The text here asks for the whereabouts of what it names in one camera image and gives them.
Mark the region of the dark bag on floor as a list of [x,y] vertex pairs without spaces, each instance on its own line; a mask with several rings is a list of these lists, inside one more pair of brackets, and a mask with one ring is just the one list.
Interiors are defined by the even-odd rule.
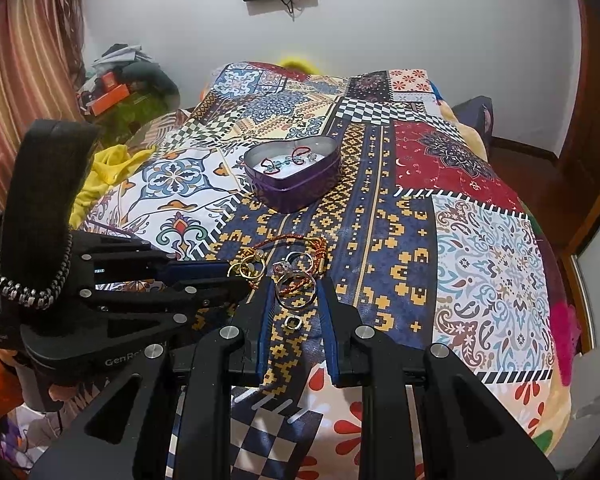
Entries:
[[464,125],[474,128],[490,153],[493,132],[493,102],[488,96],[474,98],[452,107],[455,117]]

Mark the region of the orange box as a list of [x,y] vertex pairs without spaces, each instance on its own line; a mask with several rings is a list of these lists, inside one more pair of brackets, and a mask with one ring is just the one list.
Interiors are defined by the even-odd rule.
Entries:
[[112,88],[110,91],[88,104],[88,108],[93,116],[99,116],[126,99],[129,95],[129,87],[126,84],[118,84],[117,87]]

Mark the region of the pile of clutter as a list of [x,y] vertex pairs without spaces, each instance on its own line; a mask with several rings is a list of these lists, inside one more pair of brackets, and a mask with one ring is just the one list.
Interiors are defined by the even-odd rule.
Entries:
[[129,141],[141,128],[180,107],[180,90],[140,46],[114,44],[92,65],[76,92],[84,118],[99,128],[104,148]]

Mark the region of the patchwork patterned bedspread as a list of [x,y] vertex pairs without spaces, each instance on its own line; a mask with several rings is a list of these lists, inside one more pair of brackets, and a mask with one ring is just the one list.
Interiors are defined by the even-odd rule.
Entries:
[[[244,155],[305,136],[340,142],[341,174],[317,202],[281,214],[256,199]],[[555,259],[424,70],[339,78],[239,62],[222,67],[155,153],[79,228],[129,234],[183,261],[282,259],[324,269],[338,298],[399,344],[452,349],[544,452],[570,415],[550,311]]]

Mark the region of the purple heart-shaped tin box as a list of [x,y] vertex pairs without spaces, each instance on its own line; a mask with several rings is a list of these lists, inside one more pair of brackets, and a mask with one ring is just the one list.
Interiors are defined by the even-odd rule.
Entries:
[[281,214],[326,195],[340,180],[341,166],[340,142],[331,136],[268,141],[244,155],[253,195]]

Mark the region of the striped curtain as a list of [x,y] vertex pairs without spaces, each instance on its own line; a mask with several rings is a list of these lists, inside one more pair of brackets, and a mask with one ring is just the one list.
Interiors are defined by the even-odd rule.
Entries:
[[82,0],[0,0],[0,211],[37,119],[82,119]]

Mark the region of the yellow cloth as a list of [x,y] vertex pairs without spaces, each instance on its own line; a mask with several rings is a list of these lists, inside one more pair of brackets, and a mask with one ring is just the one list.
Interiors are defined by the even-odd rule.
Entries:
[[69,226],[77,229],[88,212],[110,188],[114,188],[150,159],[155,148],[144,148],[131,153],[125,144],[104,148],[94,154],[90,170],[73,202]]

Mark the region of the yellow hoop behind bed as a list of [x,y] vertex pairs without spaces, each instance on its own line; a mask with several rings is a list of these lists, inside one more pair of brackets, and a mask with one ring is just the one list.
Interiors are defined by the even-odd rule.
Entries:
[[314,64],[310,63],[304,58],[298,58],[298,56],[287,56],[286,58],[282,58],[278,62],[278,65],[286,68],[286,70],[292,70],[296,73],[302,73],[306,75],[320,74],[320,71]]

